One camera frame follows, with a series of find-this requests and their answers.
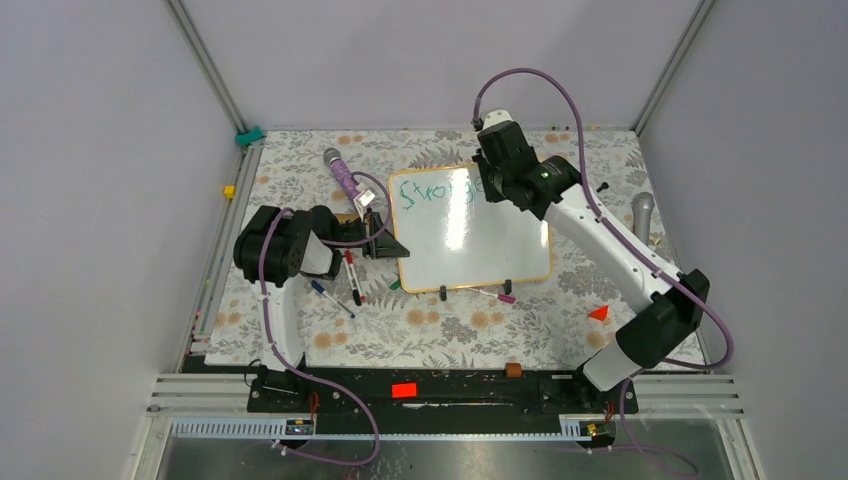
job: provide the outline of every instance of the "orange object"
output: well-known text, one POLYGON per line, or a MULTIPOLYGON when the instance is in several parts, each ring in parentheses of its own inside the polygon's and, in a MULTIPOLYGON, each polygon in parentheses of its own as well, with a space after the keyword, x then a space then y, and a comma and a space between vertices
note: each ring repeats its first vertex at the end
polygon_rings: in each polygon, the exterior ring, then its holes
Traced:
POLYGON ((609 305, 604 305, 603 307, 590 313, 589 316, 594 318, 595 320, 603 322, 607 319, 607 314, 609 314, 609 305))
POLYGON ((521 364, 520 363, 507 363, 506 364, 506 378, 521 378, 521 364))
POLYGON ((392 385, 392 398, 412 398, 418 396, 418 385, 414 383, 396 383, 392 385))

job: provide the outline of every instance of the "green object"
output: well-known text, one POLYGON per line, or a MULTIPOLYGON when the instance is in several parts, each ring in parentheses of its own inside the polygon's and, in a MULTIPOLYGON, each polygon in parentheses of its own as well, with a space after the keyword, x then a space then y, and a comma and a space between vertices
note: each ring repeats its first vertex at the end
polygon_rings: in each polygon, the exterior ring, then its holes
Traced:
POLYGON ((259 127, 255 127, 253 130, 247 133, 236 135, 236 143, 240 147, 246 147, 264 136, 265 134, 262 133, 262 129, 260 129, 259 127))

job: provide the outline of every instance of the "flower pattern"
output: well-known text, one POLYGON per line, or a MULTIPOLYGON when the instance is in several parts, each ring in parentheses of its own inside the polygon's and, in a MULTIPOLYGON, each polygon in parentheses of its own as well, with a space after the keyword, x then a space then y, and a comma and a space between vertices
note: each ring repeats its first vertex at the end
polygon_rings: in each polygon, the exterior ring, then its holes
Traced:
MULTIPOLYGON (((563 156, 577 163, 576 135, 526 132, 540 157, 563 156)), ((586 132, 586 161, 593 187, 613 215, 630 226, 630 201, 651 185, 638 140, 632 132, 586 132)), ((477 148, 472 131, 276 131, 265 139, 244 217, 248 222, 261 205, 309 208, 327 205, 338 213, 353 212, 322 154, 338 148, 353 170, 382 181, 399 170, 456 165, 470 161, 477 148)), ((378 208, 384 209, 380 199, 378 208)), ((669 258, 671 245, 655 213, 651 221, 657 253, 669 258)), ((408 294, 392 290, 397 261, 366 260, 354 249, 355 268, 366 300, 353 307, 350 319, 308 285, 295 294, 298 329, 307 362, 315 366, 502 368, 517 361, 524 368, 573 368, 613 338, 633 311, 615 285, 562 235, 554 235, 554 271, 542 282, 517 283, 515 304, 500 303, 473 291, 408 294), (604 322, 587 314, 609 305, 604 322)), ((349 305, 345 274, 324 281, 327 292, 349 305)), ((262 349, 258 299, 234 265, 230 265, 217 322, 209 339, 210 365, 245 365, 262 349)), ((700 347, 690 336, 673 358, 702 363, 700 347)))

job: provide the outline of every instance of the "white wall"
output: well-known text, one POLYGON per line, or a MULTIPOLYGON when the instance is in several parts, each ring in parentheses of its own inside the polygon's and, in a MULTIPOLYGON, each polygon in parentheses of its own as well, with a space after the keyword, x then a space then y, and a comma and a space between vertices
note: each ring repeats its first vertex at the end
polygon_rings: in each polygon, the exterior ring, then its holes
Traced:
POLYGON ((0 477, 117 478, 233 130, 161 1, 0 6, 0 477))
MULTIPOLYGON (((492 75, 536 67, 587 123, 629 127, 698 0, 186 0, 248 122, 263 128, 468 128, 492 75)), ((571 114, 513 77, 485 108, 526 126, 571 114)))
POLYGON ((719 2, 643 138, 681 260, 735 334, 769 479, 845 476, 846 52, 842 0, 719 2))

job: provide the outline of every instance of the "black wire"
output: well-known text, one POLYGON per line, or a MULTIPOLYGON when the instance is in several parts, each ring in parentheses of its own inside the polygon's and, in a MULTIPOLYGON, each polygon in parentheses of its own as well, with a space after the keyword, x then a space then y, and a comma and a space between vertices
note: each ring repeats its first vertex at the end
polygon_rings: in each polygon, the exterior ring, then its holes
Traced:
POLYGON ((256 363, 256 362, 262 362, 262 359, 261 358, 255 358, 255 359, 251 360, 250 363, 247 364, 247 369, 244 371, 244 384, 247 385, 248 387, 250 387, 250 384, 247 383, 247 373, 250 370, 250 367, 252 367, 253 364, 256 363))

